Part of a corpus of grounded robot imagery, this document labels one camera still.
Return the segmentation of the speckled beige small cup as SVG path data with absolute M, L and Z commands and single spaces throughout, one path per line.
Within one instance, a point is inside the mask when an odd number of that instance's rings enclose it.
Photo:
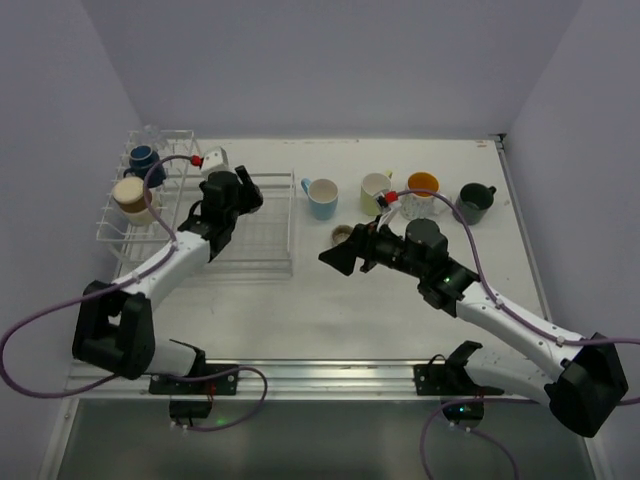
M 351 233 L 353 232 L 353 228 L 349 225 L 338 225 L 331 232 L 331 241 L 333 246 L 337 246 L 344 241 L 346 241 Z

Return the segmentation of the pale yellow mug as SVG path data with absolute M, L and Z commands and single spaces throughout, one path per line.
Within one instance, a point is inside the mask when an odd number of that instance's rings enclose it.
M 367 174 L 361 181 L 360 207 L 367 216 L 377 216 L 379 214 L 378 204 L 375 197 L 382 191 L 392 189 L 393 172 L 390 170 L 382 173 L 374 172 Z

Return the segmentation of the light blue mug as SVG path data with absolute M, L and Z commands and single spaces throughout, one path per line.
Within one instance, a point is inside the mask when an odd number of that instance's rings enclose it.
M 322 221 L 331 219 L 338 204 L 338 186 L 333 181 L 324 178 L 316 180 L 303 178 L 300 185 L 308 198 L 313 217 Z

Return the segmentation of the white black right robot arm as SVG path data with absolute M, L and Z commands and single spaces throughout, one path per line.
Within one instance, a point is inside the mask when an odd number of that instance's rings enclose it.
M 478 270 L 450 256 L 448 240 L 432 220 L 411 221 L 402 236 L 376 222 L 358 224 L 347 240 L 318 259 L 345 276 L 383 265 L 416 278 L 418 292 L 432 308 L 520 353 L 518 359 L 493 366 L 471 354 L 464 368 L 473 383 L 545 405 L 582 437 L 594 437 L 628 392 L 614 339 L 599 333 L 586 338 L 559 328 L 496 293 Z

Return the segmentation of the dark blue mug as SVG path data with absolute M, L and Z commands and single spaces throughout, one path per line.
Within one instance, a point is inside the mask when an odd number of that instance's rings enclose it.
M 124 171 L 123 177 L 135 176 L 141 180 L 147 180 L 149 188 L 157 188 L 166 180 L 166 171 L 160 162 L 158 152 L 150 145 L 138 145 L 129 153 L 129 167 Z

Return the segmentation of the cream brown mug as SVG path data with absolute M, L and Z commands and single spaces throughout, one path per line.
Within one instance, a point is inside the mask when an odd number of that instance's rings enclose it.
M 112 189 L 112 198 L 132 225 L 146 226 L 155 222 L 146 201 L 158 208 L 159 197 L 153 190 L 145 192 L 143 180 L 132 176 L 117 181 Z

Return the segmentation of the aluminium mounting rail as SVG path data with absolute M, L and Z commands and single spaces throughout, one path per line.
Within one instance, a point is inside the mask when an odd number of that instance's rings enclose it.
M 214 399 L 253 400 L 414 400 L 447 399 L 445 396 L 418 396 L 413 382 L 413 366 L 428 360 L 338 361 L 338 360 L 257 360 L 247 364 L 259 372 L 238 374 L 235 396 Z M 504 390 L 503 395 L 547 401 L 544 385 L 547 374 L 524 358 L 477 351 L 465 367 L 480 386 Z

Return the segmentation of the white patterned orange-inside mug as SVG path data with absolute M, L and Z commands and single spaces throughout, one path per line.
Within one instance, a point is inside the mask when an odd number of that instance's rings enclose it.
M 406 183 L 408 193 L 401 197 L 400 214 L 408 221 L 437 217 L 448 206 L 433 193 L 440 194 L 439 180 L 428 172 L 411 174 Z

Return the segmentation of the clear glass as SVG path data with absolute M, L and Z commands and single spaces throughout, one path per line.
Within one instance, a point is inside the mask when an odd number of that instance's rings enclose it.
M 152 124 L 147 124 L 142 129 L 142 137 L 145 142 L 154 149 L 159 149 L 164 142 L 161 130 Z

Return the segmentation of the dark teal wave mug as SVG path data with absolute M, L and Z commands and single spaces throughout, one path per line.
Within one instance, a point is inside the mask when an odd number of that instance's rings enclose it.
M 481 183 L 464 185 L 455 201 L 454 219 L 469 226 L 479 224 L 493 206 L 496 192 L 495 186 Z

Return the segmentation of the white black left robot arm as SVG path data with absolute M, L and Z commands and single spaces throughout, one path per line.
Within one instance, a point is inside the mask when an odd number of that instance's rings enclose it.
M 210 173 L 200 190 L 202 199 L 160 251 L 110 284 L 94 281 L 87 286 L 72 342 L 74 359 L 130 380 L 196 375 L 204 352 L 158 339 L 154 309 L 223 251 L 240 217 L 263 205 L 259 187 L 243 166 Z

